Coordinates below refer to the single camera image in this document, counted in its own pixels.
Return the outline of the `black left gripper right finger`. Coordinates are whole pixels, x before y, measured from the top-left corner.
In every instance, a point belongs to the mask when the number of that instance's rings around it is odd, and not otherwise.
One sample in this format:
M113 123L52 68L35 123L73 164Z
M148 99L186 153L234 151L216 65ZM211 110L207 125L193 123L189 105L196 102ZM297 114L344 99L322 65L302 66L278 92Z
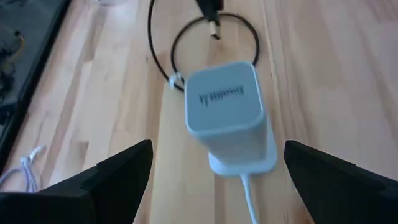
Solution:
M397 181L294 140L284 161L315 223L397 223Z

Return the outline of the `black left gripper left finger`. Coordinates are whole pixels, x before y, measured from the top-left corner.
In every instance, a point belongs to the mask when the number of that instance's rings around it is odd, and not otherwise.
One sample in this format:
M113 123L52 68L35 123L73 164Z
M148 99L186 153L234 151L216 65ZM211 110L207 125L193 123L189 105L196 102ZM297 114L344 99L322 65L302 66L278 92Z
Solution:
M132 223L153 161L143 140L35 193L1 193L1 223Z

